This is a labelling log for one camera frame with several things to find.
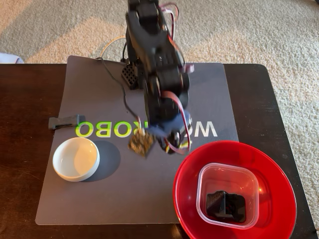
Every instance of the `perforated bracket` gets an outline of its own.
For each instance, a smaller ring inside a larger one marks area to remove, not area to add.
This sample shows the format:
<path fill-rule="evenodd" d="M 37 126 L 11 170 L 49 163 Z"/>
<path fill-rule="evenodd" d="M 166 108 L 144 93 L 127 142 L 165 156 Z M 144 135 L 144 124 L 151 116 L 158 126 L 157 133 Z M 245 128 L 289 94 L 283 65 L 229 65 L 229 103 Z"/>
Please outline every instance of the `perforated bracket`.
<path fill-rule="evenodd" d="M 138 87 L 138 78 L 134 73 L 133 66 L 126 65 L 122 70 L 121 76 L 128 84 L 130 90 L 134 90 Z"/>

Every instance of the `bowl rim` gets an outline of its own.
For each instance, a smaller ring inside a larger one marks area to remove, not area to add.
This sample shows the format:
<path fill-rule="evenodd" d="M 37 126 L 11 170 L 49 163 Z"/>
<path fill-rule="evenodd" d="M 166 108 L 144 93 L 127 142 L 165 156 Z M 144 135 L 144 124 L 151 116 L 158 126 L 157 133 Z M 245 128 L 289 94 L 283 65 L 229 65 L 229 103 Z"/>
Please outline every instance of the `bowl rim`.
<path fill-rule="evenodd" d="M 95 147 L 95 150 L 96 150 L 96 158 L 95 158 L 95 161 L 94 161 L 93 166 L 92 166 L 91 168 L 89 168 L 88 171 L 86 171 L 85 173 L 83 173 L 83 174 L 81 174 L 81 175 L 79 175 L 79 176 L 67 176 L 67 175 L 64 175 L 64 174 L 60 173 L 60 172 L 55 168 L 55 166 L 54 166 L 54 161 L 55 161 L 55 160 L 54 160 L 54 159 L 57 157 L 57 156 L 56 156 L 56 153 L 57 153 L 57 151 L 58 151 L 59 148 L 63 148 L 64 145 L 67 144 L 67 142 L 69 142 L 69 141 L 75 141 L 75 140 L 86 140 L 86 141 L 92 143 L 92 144 L 94 145 L 94 147 Z M 55 171 L 60 177 L 62 177 L 62 178 L 67 178 L 67 179 L 78 179 L 78 178 L 81 178 L 81 177 L 87 175 L 87 174 L 90 172 L 90 170 L 94 167 L 94 165 L 97 163 L 98 159 L 99 159 L 99 150 L 98 150 L 98 147 L 96 146 L 96 144 L 95 144 L 93 141 L 89 140 L 88 138 L 84 138 L 84 137 L 73 137 L 73 138 L 67 139 L 66 141 L 62 142 L 62 143 L 56 148 L 56 150 L 54 151 L 53 157 L 52 157 L 52 165 L 53 165 L 54 171 Z"/>

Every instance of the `cable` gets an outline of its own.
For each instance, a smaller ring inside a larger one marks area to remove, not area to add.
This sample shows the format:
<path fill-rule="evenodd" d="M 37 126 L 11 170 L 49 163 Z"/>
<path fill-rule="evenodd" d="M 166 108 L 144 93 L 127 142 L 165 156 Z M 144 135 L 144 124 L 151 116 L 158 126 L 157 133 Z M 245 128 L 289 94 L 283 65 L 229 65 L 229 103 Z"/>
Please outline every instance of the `cable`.
<path fill-rule="evenodd" d="M 174 13 L 167 9 L 167 8 L 163 8 L 162 9 L 163 13 L 170 13 L 171 16 L 171 38 L 172 40 L 174 40 L 174 32 L 175 32 L 175 27 L 174 27 L 174 23 L 175 23 L 175 17 L 174 17 Z"/>
<path fill-rule="evenodd" d="M 185 131 L 186 131 L 186 135 L 187 135 L 187 142 L 188 142 L 187 150 L 174 147 L 166 138 L 164 138 L 164 141 L 165 141 L 166 144 L 167 144 L 172 150 L 174 150 L 176 153 L 185 154 L 186 152 L 189 152 L 189 151 L 190 151 L 190 144 L 191 144 L 191 142 L 190 142 L 190 136 L 189 136 L 189 132 L 188 132 L 188 126 L 187 126 L 187 123 L 186 123 L 186 118 L 185 118 L 185 113 L 184 113 L 183 106 L 182 106 L 182 104 L 181 104 L 179 98 L 178 98 L 173 92 L 163 91 L 163 92 L 161 93 L 161 96 L 164 97 L 164 98 L 172 99 L 172 100 L 177 104 L 177 106 L 178 106 L 178 108 L 179 108 L 179 111 L 180 111 L 181 116 L 182 116 L 182 118 L 183 118 L 184 127 L 185 127 Z"/>
<path fill-rule="evenodd" d="M 140 124 L 140 126 L 141 126 L 142 123 L 141 123 L 140 117 L 139 117 L 136 113 L 134 113 L 134 111 L 131 110 L 131 108 L 130 108 L 130 107 L 128 106 L 128 104 L 126 103 L 126 94 L 125 94 L 125 90 L 124 90 L 124 87 L 123 87 L 123 85 L 121 84 L 121 82 L 119 82 L 117 79 L 114 78 L 114 76 L 111 74 L 111 72 L 109 71 L 109 69 L 108 69 L 107 66 L 105 65 L 105 62 L 104 62 L 104 60 L 103 60 L 102 57 L 97 57 L 96 59 L 97 59 L 97 60 L 102 60 L 102 63 L 103 63 L 103 65 L 104 65 L 104 67 L 105 67 L 105 70 L 109 73 L 109 75 L 111 76 L 112 80 L 115 81 L 117 84 L 119 84 L 119 86 L 121 87 L 122 92 L 123 92 L 123 100 L 124 100 L 125 108 L 136 118 L 136 120 L 139 122 L 139 124 Z"/>
<path fill-rule="evenodd" d="M 102 53 L 101 53 L 101 56 L 100 56 L 100 57 L 103 57 L 104 52 L 106 51 L 106 49 L 107 49 L 111 44 L 113 44 L 114 42 L 116 42 L 116 41 L 118 41 L 118 40 L 120 40 L 120 39 L 123 39 L 123 38 L 125 38 L 124 35 L 118 36 L 118 37 L 116 37 L 116 38 L 113 38 L 109 43 L 107 43 L 107 44 L 105 45 L 105 47 L 104 47 L 103 50 L 102 50 Z"/>
<path fill-rule="evenodd" d="M 167 3 L 164 3 L 164 4 L 160 5 L 160 8 L 166 8 L 167 6 L 174 6 L 175 7 L 175 10 L 176 10 L 176 21 L 177 21 L 178 17 L 179 17 L 179 9 L 178 9 L 177 4 L 174 3 L 174 2 L 167 2 Z"/>
<path fill-rule="evenodd" d="M 172 40 L 172 38 L 170 36 L 168 36 L 170 43 L 173 45 L 173 47 L 175 47 L 175 49 L 181 54 L 182 58 L 183 58 L 183 67 L 185 67 L 186 62 L 185 62 L 185 58 L 183 53 L 181 52 L 180 48 L 177 46 L 177 44 Z"/>
<path fill-rule="evenodd" d="M 123 49 L 122 59 L 125 59 L 125 58 L 124 58 L 124 53 L 125 53 L 126 45 L 127 45 L 127 42 L 125 42 L 125 44 L 124 44 L 124 49 Z"/>

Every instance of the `red bowl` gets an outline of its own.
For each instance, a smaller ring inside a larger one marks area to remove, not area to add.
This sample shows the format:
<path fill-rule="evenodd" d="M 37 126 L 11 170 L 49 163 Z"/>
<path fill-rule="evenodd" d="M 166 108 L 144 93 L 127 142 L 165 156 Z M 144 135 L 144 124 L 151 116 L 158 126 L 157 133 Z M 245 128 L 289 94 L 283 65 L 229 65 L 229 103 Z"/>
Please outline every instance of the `red bowl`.
<path fill-rule="evenodd" d="M 208 163 L 244 167 L 253 172 L 259 184 L 259 218 L 250 229 L 240 230 L 205 222 L 196 210 L 198 175 Z M 288 239 L 296 223 L 296 199 L 281 168 L 266 154 L 235 141 L 205 144 L 179 166 L 173 186 L 178 219 L 192 239 Z"/>

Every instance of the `white bowl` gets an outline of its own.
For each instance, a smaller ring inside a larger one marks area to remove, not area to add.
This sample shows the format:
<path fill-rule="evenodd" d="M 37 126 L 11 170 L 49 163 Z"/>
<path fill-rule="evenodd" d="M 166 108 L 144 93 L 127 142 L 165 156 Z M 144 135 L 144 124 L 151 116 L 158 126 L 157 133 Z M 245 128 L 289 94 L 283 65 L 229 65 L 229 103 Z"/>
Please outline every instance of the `white bowl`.
<path fill-rule="evenodd" d="M 96 145 L 87 138 L 71 138 L 61 143 L 53 155 L 53 168 L 71 182 L 85 180 L 95 173 L 100 163 Z"/>

